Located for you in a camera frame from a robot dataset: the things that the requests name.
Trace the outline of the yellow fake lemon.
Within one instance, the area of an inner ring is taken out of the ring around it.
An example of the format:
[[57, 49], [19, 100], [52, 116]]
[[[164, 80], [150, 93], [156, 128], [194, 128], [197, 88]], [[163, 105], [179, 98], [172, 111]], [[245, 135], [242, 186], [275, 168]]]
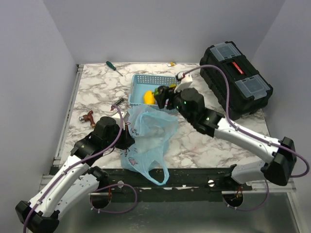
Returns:
[[144, 104], [152, 105], [155, 104], [156, 100], [153, 96], [153, 92], [151, 90], [148, 90], [145, 92], [143, 96], [143, 102]]

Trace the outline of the light blue plastic bag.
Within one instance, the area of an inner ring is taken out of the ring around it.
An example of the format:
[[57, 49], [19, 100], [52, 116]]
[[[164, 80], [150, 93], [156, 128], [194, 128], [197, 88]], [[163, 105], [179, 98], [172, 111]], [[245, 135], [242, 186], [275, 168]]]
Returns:
[[[135, 142], [121, 152], [121, 167], [140, 173], [156, 185], [165, 185], [170, 175], [164, 155], [177, 132], [178, 118], [148, 105], [134, 106], [128, 113], [128, 131]], [[149, 174], [157, 166], [164, 172], [161, 182]]]

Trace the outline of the dark purple fake mangosteen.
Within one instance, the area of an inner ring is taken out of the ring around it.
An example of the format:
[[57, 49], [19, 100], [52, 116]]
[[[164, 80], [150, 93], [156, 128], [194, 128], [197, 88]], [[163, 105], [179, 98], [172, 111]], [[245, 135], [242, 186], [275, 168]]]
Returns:
[[156, 96], [156, 95], [159, 95], [160, 94], [160, 91], [158, 88], [156, 88], [153, 92], [153, 95]]

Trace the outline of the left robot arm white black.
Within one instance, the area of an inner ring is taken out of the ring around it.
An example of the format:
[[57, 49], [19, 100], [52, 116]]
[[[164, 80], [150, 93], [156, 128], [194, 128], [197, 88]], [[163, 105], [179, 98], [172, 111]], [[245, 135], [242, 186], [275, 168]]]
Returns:
[[29, 201], [15, 207], [23, 232], [53, 233], [62, 216], [92, 192], [110, 190], [115, 184], [95, 161], [109, 149], [127, 149], [134, 143], [124, 128], [123, 116], [104, 116], [93, 131], [78, 140], [53, 178]]

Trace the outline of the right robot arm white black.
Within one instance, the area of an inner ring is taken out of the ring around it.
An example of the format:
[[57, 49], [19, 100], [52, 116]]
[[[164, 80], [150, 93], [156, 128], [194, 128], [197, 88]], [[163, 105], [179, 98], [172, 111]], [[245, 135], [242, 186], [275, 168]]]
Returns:
[[246, 165], [232, 165], [230, 174], [223, 179], [227, 189], [235, 190], [246, 182], [264, 179], [279, 186], [287, 185], [297, 161], [290, 138], [266, 137], [229, 122], [221, 113], [208, 109], [195, 88], [175, 92], [173, 87], [159, 86], [154, 98], [160, 109], [176, 109], [197, 132], [233, 143], [260, 158]]

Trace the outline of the brown metal faucet tap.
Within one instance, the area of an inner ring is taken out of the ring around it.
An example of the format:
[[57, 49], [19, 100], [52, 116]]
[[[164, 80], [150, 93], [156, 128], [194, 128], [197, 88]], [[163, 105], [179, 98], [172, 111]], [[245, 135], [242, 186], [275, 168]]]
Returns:
[[80, 122], [90, 122], [90, 125], [92, 128], [95, 127], [95, 122], [94, 122], [94, 119], [93, 119], [93, 111], [89, 111], [87, 114], [83, 115], [83, 116], [80, 116], [79, 117], [79, 121]]

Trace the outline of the small yellow white object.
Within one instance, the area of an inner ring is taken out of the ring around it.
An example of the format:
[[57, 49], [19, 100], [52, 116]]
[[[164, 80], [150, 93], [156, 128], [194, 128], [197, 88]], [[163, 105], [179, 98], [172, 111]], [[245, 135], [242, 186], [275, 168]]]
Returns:
[[169, 63], [168, 63], [168, 66], [169, 66], [169, 67], [172, 67], [172, 66], [175, 66], [175, 65], [176, 65], [176, 63], [174, 63], [174, 62], [169, 62]]

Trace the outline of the black plastic toolbox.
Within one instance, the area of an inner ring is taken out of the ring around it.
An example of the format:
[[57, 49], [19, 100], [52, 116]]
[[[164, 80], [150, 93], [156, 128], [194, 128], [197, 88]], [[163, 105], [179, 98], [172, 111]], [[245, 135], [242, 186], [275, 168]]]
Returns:
[[229, 84], [229, 108], [231, 120], [251, 115], [268, 104], [273, 88], [254, 68], [246, 56], [232, 41], [208, 47], [199, 65], [220, 68]]

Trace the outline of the green handled screwdriver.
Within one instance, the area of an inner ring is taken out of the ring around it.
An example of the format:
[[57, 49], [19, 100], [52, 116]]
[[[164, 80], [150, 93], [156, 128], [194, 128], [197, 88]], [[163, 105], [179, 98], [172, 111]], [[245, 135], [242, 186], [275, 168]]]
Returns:
[[117, 72], [119, 75], [123, 76], [110, 61], [106, 61], [106, 65], [113, 71]]

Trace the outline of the aluminium frame rail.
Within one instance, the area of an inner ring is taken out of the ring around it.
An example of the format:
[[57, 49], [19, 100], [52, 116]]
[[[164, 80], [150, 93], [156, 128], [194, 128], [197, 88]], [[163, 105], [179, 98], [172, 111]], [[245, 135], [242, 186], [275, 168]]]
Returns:
[[64, 144], [67, 138], [67, 133], [68, 133], [68, 129], [69, 129], [69, 123], [70, 123], [70, 119], [72, 116], [72, 109], [76, 100], [76, 96], [77, 96], [77, 92], [78, 92], [78, 88], [79, 88], [79, 84], [80, 84], [80, 80], [81, 80], [81, 76], [83, 73], [83, 69], [84, 69], [84, 65], [83, 64], [78, 64], [77, 65], [77, 73], [76, 73], [76, 77], [74, 80], [74, 85], [73, 85], [73, 90], [71, 92], [71, 96], [69, 99], [69, 104], [67, 107], [67, 112], [65, 115], [65, 120], [63, 123], [63, 127], [62, 127], [62, 131], [61, 131], [61, 135], [60, 135], [60, 139], [58, 141], [57, 147], [56, 147], [56, 152], [54, 155], [54, 158], [52, 160], [52, 165], [51, 168], [49, 169], [49, 172], [47, 175], [43, 175], [40, 185], [39, 185], [39, 192], [41, 191], [41, 189], [45, 186], [45, 182], [48, 181], [48, 179], [51, 176], [51, 171], [55, 171], [57, 168], [60, 167], [61, 165], [61, 158], [62, 158], [62, 153], [63, 153], [63, 148], [64, 148]]

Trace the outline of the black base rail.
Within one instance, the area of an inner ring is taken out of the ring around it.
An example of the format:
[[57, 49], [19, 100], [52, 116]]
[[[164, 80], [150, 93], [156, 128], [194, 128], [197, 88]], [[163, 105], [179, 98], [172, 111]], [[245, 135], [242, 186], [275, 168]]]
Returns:
[[224, 191], [234, 199], [242, 199], [247, 185], [238, 184], [230, 177], [230, 168], [170, 168], [169, 179], [157, 185], [143, 175], [126, 169], [92, 167], [73, 182], [57, 203], [68, 206], [86, 195], [94, 204], [104, 202], [179, 202], [222, 201]]

